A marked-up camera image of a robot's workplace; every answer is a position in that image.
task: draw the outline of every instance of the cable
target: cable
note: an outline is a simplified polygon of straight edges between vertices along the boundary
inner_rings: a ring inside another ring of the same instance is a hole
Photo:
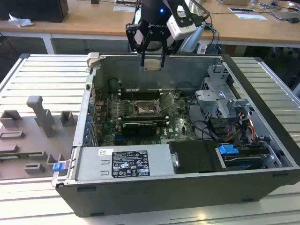
[[[140,8],[140,4],[141,4],[141,0],[136,0],[136,4],[135,4],[135,14],[133,16],[133,20],[132,20],[132,23],[135,22],[135,15],[136,15],[136,12],[139,10]]]
[[[255,142],[255,128],[253,126],[251,126],[250,124],[248,124],[247,127],[251,130],[252,140]]]
[[[211,27],[214,28],[214,25],[212,24],[212,18],[211,18],[211,15],[210,15],[210,24],[211,24]],[[211,40],[210,44],[207,46],[207,48],[209,48],[209,47],[211,46],[211,44],[212,44],[212,42],[214,41],[214,39],[215,39],[215,33],[214,33],[213,30],[212,30],[212,40]]]
[[[92,94],[92,91],[93,91],[94,89],[95,89],[95,90],[96,90],[96,89],[100,89],[100,87],[94,86],[94,87],[90,90],[90,94]]]
[[[264,5],[264,9],[265,9],[268,13],[270,13],[270,11],[267,9],[267,4]]]
[[[192,89],[196,89],[193,85],[192,85],[192,83],[191,82],[189,82],[189,81],[180,81],[179,83],[177,83],[177,85],[175,86],[175,91],[177,91],[178,90],[178,88],[179,88],[179,85],[180,84],[182,84],[182,83],[187,83],[188,85],[190,85],[191,87],[192,87]]]
[[[1,36],[6,40],[6,42],[11,46],[11,48],[12,48],[16,53],[18,53],[18,51],[12,46],[12,44],[8,41],[8,39],[7,39],[3,34],[1,34]]]
[[[195,127],[195,129],[197,129],[197,130],[199,130],[199,131],[201,131],[201,132],[207,134],[209,137],[211,137],[211,138],[213,139],[213,137],[212,137],[212,135],[211,135],[210,133],[204,131],[204,129],[201,129],[201,128],[199,128],[199,127],[197,127],[197,126],[195,125],[196,122],[203,122],[203,120],[196,120],[196,121],[192,122],[192,120],[191,120],[191,118],[190,118],[190,116],[189,116],[189,112],[190,112],[191,105],[192,105],[192,102],[193,102],[194,98],[195,98],[195,95],[193,95],[191,101],[190,101],[189,104],[188,104],[187,117],[188,117],[188,119],[190,120],[191,124]]]
[[[215,32],[217,33],[217,41],[216,41],[215,46],[214,46],[214,48],[212,49],[211,53],[213,53],[214,50],[216,49],[216,47],[218,46],[219,39],[220,39],[220,34],[219,34],[219,32],[218,32],[216,29],[214,29],[214,30],[215,30]]]
[[[191,0],[191,2],[193,2],[196,6],[198,6],[202,11],[204,11],[206,13],[206,16],[203,17],[203,20],[205,21],[210,16],[210,12],[208,10],[206,10],[206,8],[204,8],[202,5],[200,5],[195,0]]]
[[[130,3],[127,3],[125,1],[122,0],[118,0],[119,2],[124,2],[124,3],[117,3],[115,1],[105,1],[105,0],[99,0],[99,2],[107,2],[107,3],[112,3],[112,4],[122,4],[124,6],[128,6],[128,7],[135,7],[134,3],[132,3],[132,5]]]
[[[268,11],[268,12],[264,12],[264,11],[260,11],[260,12],[242,12],[243,14],[246,14],[246,13],[268,13],[268,14],[271,14],[271,12],[278,12],[279,10],[281,9],[278,9],[276,11]],[[214,12],[211,12],[210,14],[217,14],[217,15],[221,15],[221,14],[236,14],[238,12],[223,12],[223,13],[214,13]]]
[[[204,131],[205,129],[208,129],[208,127],[203,128],[203,131]],[[203,131],[202,131],[202,140],[203,140]],[[209,129],[208,129],[208,131],[209,131]]]
[[[228,142],[232,139],[234,139],[234,135],[231,135],[231,136],[227,137],[227,139],[225,139],[225,142]]]

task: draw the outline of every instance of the metal slotted platform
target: metal slotted platform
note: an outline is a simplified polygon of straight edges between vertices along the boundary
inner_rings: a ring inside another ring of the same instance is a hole
[[[300,146],[300,100],[264,63],[254,58],[233,58],[294,141]],[[246,98],[235,83],[241,98]]]
[[[19,59],[0,85],[0,113],[17,110],[34,116],[26,105],[30,95],[41,95],[52,115],[80,111],[87,71],[86,55],[30,55]]]
[[[85,56],[53,56],[45,55],[51,59],[53,67],[47,64],[40,64],[41,73],[30,71],[31,77],[80,77],[86,74],[85,68],[73,70],[81,71],[56,71],[59,62],[63,57],[66,60],[76,61]],[[39,61],[44,62],[44,57],[40,55],[31,55],[36,64]],[[253,58],[234,58],[233,59],[245,76],[253,84],[255,89],[261,95],[266,104],[275,113],[285,128],[289,131],[295,141],[300,140],[300,111],[299,100],[292,92],[280,81],[280,79],[262,62],[257,62]],[[33,64],[24,65],[24,70],[34,70],[31,68]],[[18,76],[24,75],[28,71],[17,72]],[[48,95],[49,104],[64,105],[73,98],[80,101],[80,89],[54,89],[54,84],[64,85],[63,82],[52,82],[52,90],[47,92],[44,90],[44,101]],[[241,90],[234,84],[235,88],[243,98]],[[54,98],[57,93],[68,93],[68,96]],[[269,194],[259,202],[250,202],[243,204],[217,205],[209,207],[200,207],[193,209],[168,210],[149,213],[136,213],[108,217],[77,217],[64,200],[58,195],[51,186],[51,178],[38,178],[23,180],[0,181],[0,223],[1,225],[24,225],[24,224],[86,224],[86,225],[202,225],[202,224],[218,224],[218,225],[271,225],[271,224],[300,224],[300,183],[293,186],[280,187],[276,191]]]
[[[0,140],[1,146],[17,145],[19,154],[43,152],[46,158],[32,157],[18,160],[5,160],[0,163],[0,180],[52,177],[51,165],[47,164],[50,155],[54,160],[69,157],[76,126],[64,127],[60,121],[62,111],[72,111],[75,122],[79,115],[86,77],[89,74],[85,55],[31,55],[19,59],[0,84],[0,115],[5,110],[17,110],[22,120],[16,121],[24,138]],[[31,95],[43,97],[43,108],[53,116],[54,137],[48,139],[34,121],[33,110],[26,105]],[[8,130],[0,126],[0,133]],[[27,173],[28,163],[41,163],[44,172]]]

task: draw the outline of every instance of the blue tab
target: blue tab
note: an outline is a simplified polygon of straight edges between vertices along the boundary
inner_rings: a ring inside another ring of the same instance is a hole
[[[222,144],[219,148],[220,153],[223,154],[239,154],[239,150],[233,147],[233,144]]]
[[[64,172],[66,163],[54,163],[52,167],[53,172]]]

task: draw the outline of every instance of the robotic arm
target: robotic arm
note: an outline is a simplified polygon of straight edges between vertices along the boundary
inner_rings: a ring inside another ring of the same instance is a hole
[[[186,37],[195,32],[210,13],[191,0],[206,16],[192,14],[184,0],[142,0],[141,18],[138,24],[133,21],[126,25],[126,35],[133,52],[142,55],[141,66],[144,67],[145,52],[162,48],[161,68],[165,56],[175,54]],[[141,0],[137,2],[136,11]]]

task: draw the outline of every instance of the white paper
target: white paper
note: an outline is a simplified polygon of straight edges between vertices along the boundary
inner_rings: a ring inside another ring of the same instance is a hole
[[[268,20],[263,15],[253,15],[253,14],[239,14],[236,13],[236,16],[240,19],[252,19],[252,20]]]
[[[32,26],[33,23],[31,22],[30,19],[19,19],[16,17],[13,17],[11,14],[9,14],[9,20],[8,22],[13,25],[16,26],[18,28],[20,28],[21,26]]]

